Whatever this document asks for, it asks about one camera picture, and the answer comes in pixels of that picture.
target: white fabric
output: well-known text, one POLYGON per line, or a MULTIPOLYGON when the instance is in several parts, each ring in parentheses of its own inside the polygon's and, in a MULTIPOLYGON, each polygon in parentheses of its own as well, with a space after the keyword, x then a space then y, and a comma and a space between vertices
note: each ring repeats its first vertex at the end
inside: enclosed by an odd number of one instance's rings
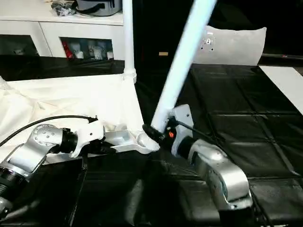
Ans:
MULTIPOLYGON (((140 131, 143 124, 133 80, 123 80, 119 74, 11 82, 0 77, 0 110, 0 141, 30 122, 57 115, 97 115, 106 131, 140 131)), ((47 123, 75 131, 88 121, 57 119, 47 123)), ((0 161, 28 139, 33 127, 0 148, 0 161)))
POLYGON ((205 27, 194 63, 257 65, 263 53, 266 27, 258 30, 221 30, 205 27))

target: black table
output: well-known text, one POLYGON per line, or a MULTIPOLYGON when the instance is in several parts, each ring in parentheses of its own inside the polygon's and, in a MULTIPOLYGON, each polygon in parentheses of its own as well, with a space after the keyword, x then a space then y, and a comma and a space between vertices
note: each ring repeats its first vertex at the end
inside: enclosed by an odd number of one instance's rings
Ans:
MULTIPOLYGON (((6 80, 121 73, 119 61, 0 57, 6 80)), ((137 71, 143 119, 150 123, 168 69, 137 71)), ((178 99, 195 128, 213 137, 247 174, 274 224, 303 223, 303 116, 258 67, 193 65, 178 99)), ((81 160, 44 166, 17 205, 41 201, 8 225, 68 223, 79 193, 81 160)), ((89 159, 74 226, 216 226, 207 185, 169 152, 130 151, 89 159)))

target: black cable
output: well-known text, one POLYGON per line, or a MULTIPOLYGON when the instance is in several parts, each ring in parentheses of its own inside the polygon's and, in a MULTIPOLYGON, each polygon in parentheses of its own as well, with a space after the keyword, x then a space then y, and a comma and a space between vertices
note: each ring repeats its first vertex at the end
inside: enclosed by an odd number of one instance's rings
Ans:
POLYGON ((13 210, 5 218, 2 218, 0 220, 0 224, 4 221, 11 221, 13 219, 19 218, 23 216, 24 214, 33 211, 38 205, 40 204, 40 200, 34 200, 29 205, 25 205, 17 210, 13 210))
POLYGON ((18 129, 13 134, 9 135, 4 141, 2 141, 0 143, 0 147, 3 146, 3 144, 5 144, 6 142, 8 142, 11 138, 16 136, 20 132, 24 131, 25 129, 28 129, 29 127, 32 127, 32 126, 34 126, 36 124, 39 124, 39 123, 42 123, 42 122, 46 122, 46 121, 50 121, 50 120, 54 120, 54 119, 60 119, 60 118, 81 118, 81 119, 86 119, 89 122, 93 122, 93 121, 96 120, 96 118, 87 117, 87 116, 80 116, 80 115, 60 115, 60 116, 47 117, 47 118, 32 122, 32 123, 22 127, 21 129, 18 129))
MULTIPOLYGON (((187 124, 185 124, 185 123, 183 123, 183 122, 177 121, 175 118, 170 118, 169 120, 170 120, 170 121, 173 121, 173 123, 175 123, 175 124, 182 125, 183 127, 185 127, 185 128, 187 128, 187 129, 190 129, 190 130, 196 132, 197 134, 199 134, 199 135, 202 136, 203 138, 207 138, 207 140, 208 140, 207 142, 210 142, 210 141, 211 141, 210 143, 212 143, 212 144, 218 146, 221 150, 223 150, 223 148, 222 148, 220 145, 216 144, 216 143, 214 142, 214 140, 213 140, 211 137, 205 135, 203 132, 201 132, 201 131, 199 131, 199 130, 197 130, 197 129, 194 129, 193 127, 190 127, 189 125, 187 125, 187 124)), ((236 164, 236 162, 235 162, 228 154, 226 154, 226 155, 227 155, 227 157, 228 157, 234 164, 236 164)), ((267 223, 265 223, 264 226, 267 226, 267 225, 268 225, 268 226, 270 226, 270 227, 274 227, 272 221, 271 221, 270 218, 269 218, 269 215, 266 213, 265 209, 261 206, 259 200, 257 199, 255 193, 253 192, 253 190, 252 190, 252 188, 251 188, 251 186, 250 186, 250 183, 249 183, 249 188, 250 188, 251 197, 252 197, 254 203, 259 207, 259 209, 261 210, 261 213, 264 215, 264 217, 265 217, 265 219, 266 219, 266 222, 267 222, 267 223)))

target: shelf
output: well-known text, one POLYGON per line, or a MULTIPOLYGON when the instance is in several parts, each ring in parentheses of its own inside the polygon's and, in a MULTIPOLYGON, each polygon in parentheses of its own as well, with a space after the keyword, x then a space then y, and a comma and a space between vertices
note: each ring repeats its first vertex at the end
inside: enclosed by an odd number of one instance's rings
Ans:
POLYGON ((52 12, 51 3, 45 0, 0 0, 0 20, 123 26, 122 11, 109 17, 91 17, 80 14, 59 17, 52 12))

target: cabinet door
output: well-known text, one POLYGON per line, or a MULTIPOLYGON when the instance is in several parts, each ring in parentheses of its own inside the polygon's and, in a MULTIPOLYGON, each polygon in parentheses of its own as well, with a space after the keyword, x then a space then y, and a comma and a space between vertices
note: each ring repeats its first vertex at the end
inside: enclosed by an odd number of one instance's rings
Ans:
POLYGON ((53 57, 124 60, 123 26, 40 23, 53 57))
POLYGON ((0 21, 0 54, 48 56, 48 48, 39 22, 0 21))

